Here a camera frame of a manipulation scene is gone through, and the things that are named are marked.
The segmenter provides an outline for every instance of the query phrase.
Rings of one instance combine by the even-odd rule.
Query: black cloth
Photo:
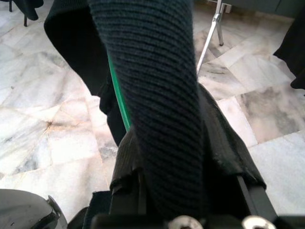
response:
[[[305,89],[305,7],[289,28],[281,47],[275,56],[287,63],[290,71],[296,76],[291,82],[295,89]]]
[[[107,82],[107,76],[102,77],[99,71],[90,74],[88,69],[78,70],[78,67],[98,68],[94,64],[83,65],[82,59],[107,68],[105,58],[98,54],[103,55],[107,50],[112,57],[130,111],[148,190],[163,217],[208,214],[213,190],[207,184],[213,179],[242,175],[247,184],[265,187],[244,143],[216,102],[198,85],[191,1],[89,0],[96,29],[89,25],[90,15],[81,13],[88,10],[84,1],[61,2],[55,1],[53,6],[57,5],[58,9],[52,7],[45,22],[47,35],[85,83],[92,80],[101,85]],[[73,26],[69,18],[80,18],[77,20],[80,25],[81,20],[86,24]],[[61,27],[59,24],[65,24],[64,20],[70,23]],[[63,30],[79,32],[70,36]],[[94,55],[82,48],[88,40],[80,33],[90,37],[95,34],[95,39],[90,40]],[[78,39],[75,36],[83,39],[73,45],[74,58],[69,59],[72,47],[67,49],[65,43],[69,47],[69,42]],[[95,61],[99,58],[104,63]],[[108,107],[113,100],[113,96],[102,97],[101,107]]]
[[[35,8],[43,6],[43,0],[13,0],[13,2],[27,18],[33,21],[38,19]]]

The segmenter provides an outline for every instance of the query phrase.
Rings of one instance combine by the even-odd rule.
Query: green strip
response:
[[[125,100],[124,100],[122,92],[120,90],[120,84],[119,84],[118,78],[116,76],[112,60],[109,55],[108,55],[108,62],[109,62],[109,68],[110,68],[110,73],[111,73],[111,77],[112,77],[112,83],[113,83],[113,87],[114,87],[115,96],[116,96],[116,99],[118,100],[118,104],[119,104],[119,108],[120,108],[120,112],[121,112],[121,116],[122,116],[122,119],[124,122],[125,129],[126,129],[126,131],[128,131],[130,128],[130,125],[131,125],[130,117],[129,117],[129,113],[128,113],[128,110],[126,107]]]

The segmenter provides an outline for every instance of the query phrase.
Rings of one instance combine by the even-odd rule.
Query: marble floor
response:
[[[107,190],[117,147],[80,77],[43,30],[52,0],[39,19],[0,2],[0,188],[51,195],[67,220]],[[198,59],[214,5],[196,4]],[[305,214],[305,91],[272,54],[292,20],[244,10],[223,17],[224,46],[213,36],[198,75],[249,148],[278,214]]]

